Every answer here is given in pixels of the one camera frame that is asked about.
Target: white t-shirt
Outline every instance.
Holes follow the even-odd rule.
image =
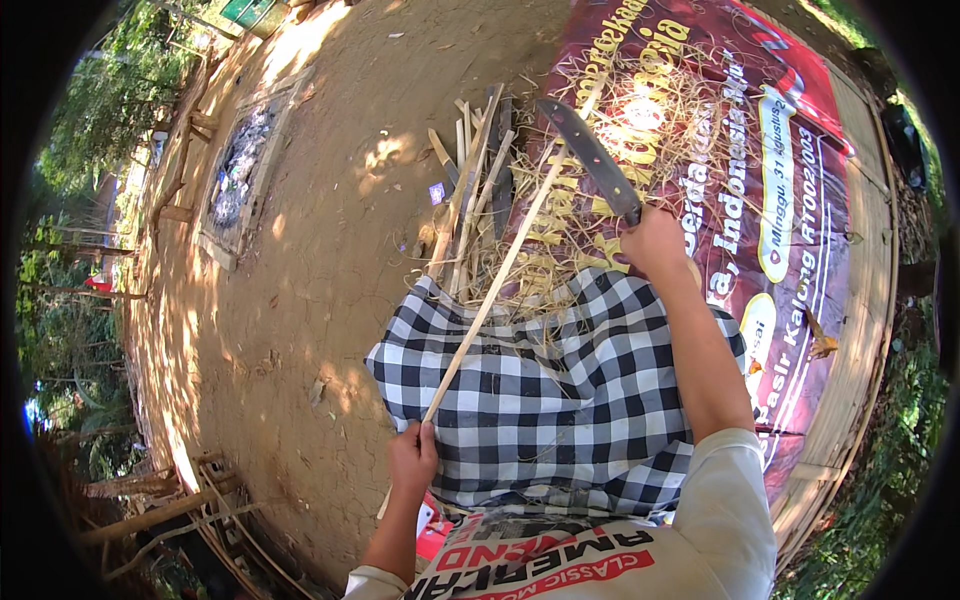
[[[363,565],[345,600],[766,598],[777,541],[761,465],[756,435],[718,431],[693,449],[673,527],[476,513],[409,589]]]

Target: red banner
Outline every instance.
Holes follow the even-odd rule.
[[[617,100],[617,90],[651,80],[649,64],[686,69],[701,83],[697,93],[715,100],[702,101],[703,116],[694,112],[683,127],[664,131],[652,101]],[[808,358],[813,337],[804,310],[836,337],[847,295],[845,157],[852,148],[828,71],[810,49],[734,2],[581,0],[544,93],[579,108],[605,72],[614,76],[598,110],[609,118],[595,119],[594,131],[641,198],[675,209],[704,298],[741,322],[772,500],[799,458],[832,362]],[[624,133],[610,122],[639,124],[641,131]],[[547,130],[545,118],[537,124]],[[722,144],[702,160],[678,163],[669,180],[650,180],[650,169],[665,159],[669,136],[686,134]],[[540,157],[544,150],[543,138],[533,136],[528,155]],[[549,166],[546,159],[540,168]],[[564,168],[552,206],[563,206],[588,227],[564,235],[535,228],[525,259],[541,255],[580,268],[626,271],[617,254],[624,226],[608,207],[605,212],[592,180],[576,166]],[[532,193],[517,199],[510,231],[531,200]],[[590,244],[592,250],[582,250]]]

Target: grass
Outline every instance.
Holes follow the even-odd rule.
[[[850,46],[877,47],[876,36],[846,2],[801,0],[801,4]],[[903,90],[898,95],[929,154],[926,199],[938,228],[930,232],[935,239],[948,221],[940,155],[909,95]],[[859,595],[879,571],[922,492],[940,440],[948,383],[938,373],[932,301],[921,299],[918,305],[926,331],[915,345],[908,344],[910,349],[891,349],[868,435],[828,508],[830,526],[811,537],[803,555],[780,577],[775,598]]]

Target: hand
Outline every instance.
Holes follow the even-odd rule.
[[[415,497],[420,505],[426,487],[437,474],[437,446],[433,440],[433,423],[413,421],[406,431],[388,445],[390,478],[396,494]]]
[[[666,210],[646,204],[640,224],[620,235],[620,251],[654,287],[669,284],[676,276],[690,276],[684,230],[677,218]]]

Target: stone border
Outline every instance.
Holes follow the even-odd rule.
[[[263,212],[263,205],[274,176],[274,167],[276,167],[280,153],[287,144],[288,136],[285,132],[290,121],[290,113],[294,108],[298,107],[297,100],[302,89],[313,76],[313,72],[314,67],[307,67],[297,75],[285,77],[270,87],[251,94],[237,105],[236,116],[234,116],[233,122],[230,123],[230,134],[233,134],[239,122],[246,118],[250,110],[256,105],[274,100],[277,96],[289,96],[289,101],[276,118],[270,139],[267,141],[267,146],[257,161],[250,196],[248,196],[247,201],[240,208],[240,223],[236,226],[240,227],[240,239],[237,241],[235,248],[232,248],[230,244],[221,240],[213,231],[206,230],[205,220],[207,212],[210,209],[210,203],[213,201],[213,195],[216,191],[216,167],[223,159],[224,150],[227,148],[226,145],[220,149],[216,158],[213,160],[213,169],[204,187],[204,200],[200,210],[199,226],[194,234],[193,243],[203,248],[211,258],[216,260],[220,266],[227,271],[236,270],[237,256],[243,253],[244,246],[248,241],[247,238],[251,235],[251,230],[256,228],[260,220],[259,217]]]

